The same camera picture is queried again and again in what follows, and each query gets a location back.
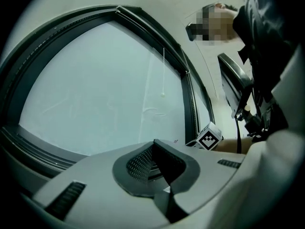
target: person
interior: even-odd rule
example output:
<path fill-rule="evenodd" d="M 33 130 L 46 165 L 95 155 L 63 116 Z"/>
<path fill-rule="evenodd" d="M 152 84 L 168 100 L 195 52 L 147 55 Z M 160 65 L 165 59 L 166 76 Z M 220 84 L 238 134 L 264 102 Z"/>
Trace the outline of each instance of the person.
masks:
<path fill-rule="evenodd" d="M 244 47 L 238 53 L 243 63 L 249 59 L 252 65 L 257 103 L 260 97 L 266 102 L 272 99 L 271 90 L 296 48 L 289 30 L 274 0 L 246 0 L 240 9 L 222 3 L 203 7 L 202 20 L 191 26 L 189 36 L 208 42 L 241 40 Z M 253 141 L 257 139 L 242 139 L 242 153 L 248 152 Z M 235 153 L 236 147 L 237 140 L 224 139 L 215 151 Z"/>

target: curved window frame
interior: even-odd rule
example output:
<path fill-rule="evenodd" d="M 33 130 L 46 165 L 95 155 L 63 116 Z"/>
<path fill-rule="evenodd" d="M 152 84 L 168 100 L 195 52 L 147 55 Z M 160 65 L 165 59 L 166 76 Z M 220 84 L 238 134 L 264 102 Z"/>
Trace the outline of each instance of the curved window frame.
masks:
<path fill-rule="evenodd" d="M 201 83 L 205 105 L 214 122 L 210 99 L 194 66 L 181 46 L 150 15 L 139 7 L 116 5 L 72 11 L 33 31 L 0 68 L 0 144 L 40 174 L 52 178 L 86 156 L 53 146 L 19 126 L 27 96 L 44 67 L 61 49 L 86 31 L 110 21 L 132 31 L 161 55 L 165 49 L 165 59 L 181 77 L 186 144 L 195 140 L 200 132 L 190 73 Z"/>

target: gray plastic panel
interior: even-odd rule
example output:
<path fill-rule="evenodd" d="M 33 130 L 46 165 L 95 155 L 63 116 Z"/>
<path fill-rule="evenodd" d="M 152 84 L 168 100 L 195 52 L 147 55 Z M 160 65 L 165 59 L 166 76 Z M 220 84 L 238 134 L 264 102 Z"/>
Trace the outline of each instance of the gray plastic panel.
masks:
<path fill-rule="evenodd" d="M 190 190 L 174 196 L 176 203 L 187 213 L 193 213 L 212 199 L 237 171 L 236 168 L 222 166 L 217 161 L 227 159 L 241 163 L 245 157 L 243 154 L 207 151 L 161 141 L 193 157 L 200 165 L 200 175 Z"/>
<path fill-rule="evenodd" d="M 59 174 L 34 196 L 48 206 L 72 181 L 86 188 L 66 216 L 65 222 L 79 228 L 155 228 L 169 224 L 150 198 L 137 198 L 125 192 L 114 180 L 116 159 L 146 143 L 89 156 Z"/>

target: ceiling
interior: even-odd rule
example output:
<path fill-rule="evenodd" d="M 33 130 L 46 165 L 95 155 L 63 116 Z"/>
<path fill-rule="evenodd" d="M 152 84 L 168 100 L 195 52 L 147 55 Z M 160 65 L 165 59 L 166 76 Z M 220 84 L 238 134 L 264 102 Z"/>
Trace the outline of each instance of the ceiling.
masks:
<path fill-rule="evenodd" d="M 205 5 L 222 2 L 226 4 L 234 5 L 239 8 L 244 5 L 245 0 L 162 0 L 167 6 L 171 7 L 175 11 L 176 16 L 185 26 L 192 21 L 196 21 L 196 13 Z M 220 75 L 220 68 L 217 60 L 217 55 L 220 53 L 226 53 L 229 55 L 236 63 L 238 63 L 241 68 L 246 72 L 249 77 L 251 77 L 251 65 L 249 61 L 242 64 L 237 51 L 241 50 L 244 44 L 241 41 L 221 43 L 220 45 L 205 45 L 204 42 L 195 42 L 206 62 L 209 74 L 211 75 L 212 81 L 208 84 L 213 84 L 213 86 L 207 86 L 207 88 L 214 89 L 214 94 L 209 92 L 209 96 L 212 99 L 224 98 L 224 91 L 222 89 L 222 81 Z"/>

